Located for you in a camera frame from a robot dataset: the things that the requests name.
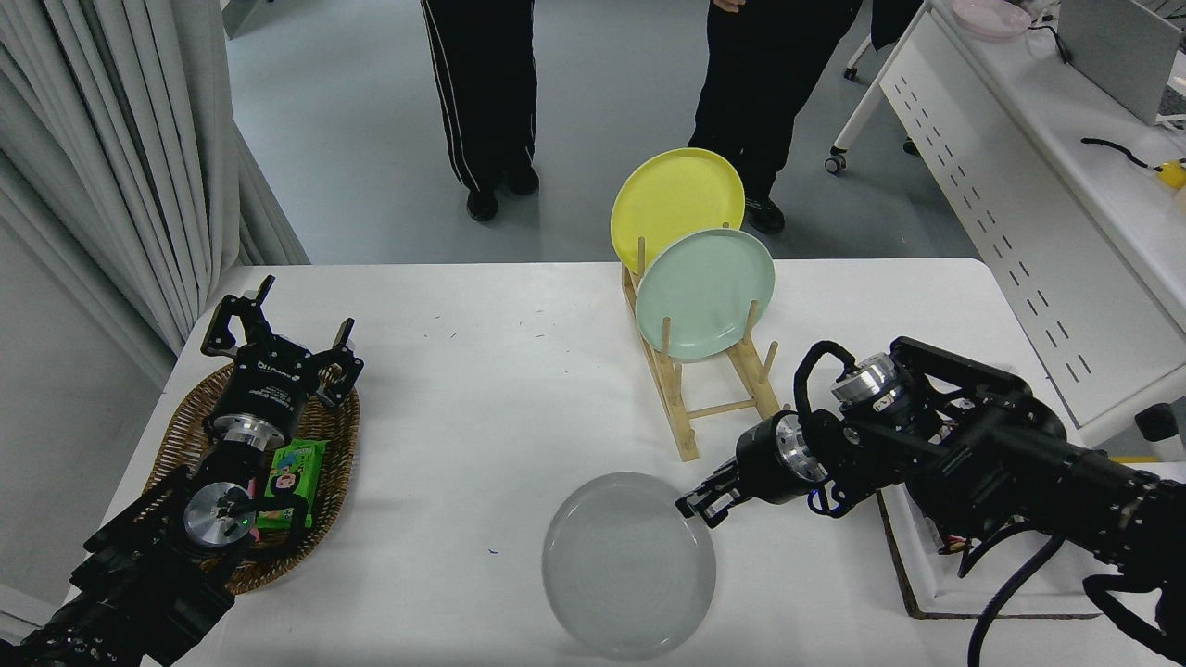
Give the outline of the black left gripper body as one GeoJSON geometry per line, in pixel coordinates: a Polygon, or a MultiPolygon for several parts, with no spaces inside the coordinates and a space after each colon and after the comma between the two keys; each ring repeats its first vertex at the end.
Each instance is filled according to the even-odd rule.
{"type": "Polygon", "coordinates": [[[232,375],[211,412],[211,427],[224,434],[232,421],[267,423],[278,436],[294,436],[315,380],[310,351],[291,341],[238,347],[232,375]]]}

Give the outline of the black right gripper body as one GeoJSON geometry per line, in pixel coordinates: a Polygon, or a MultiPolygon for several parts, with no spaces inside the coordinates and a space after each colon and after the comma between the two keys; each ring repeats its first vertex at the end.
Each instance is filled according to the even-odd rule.
{"type": "Polygon", "coordinates": [[[737,442],[738,488],[745,497],[784,504],[809,493],[809,447],[795,412],[758,423],[737,442]]]}

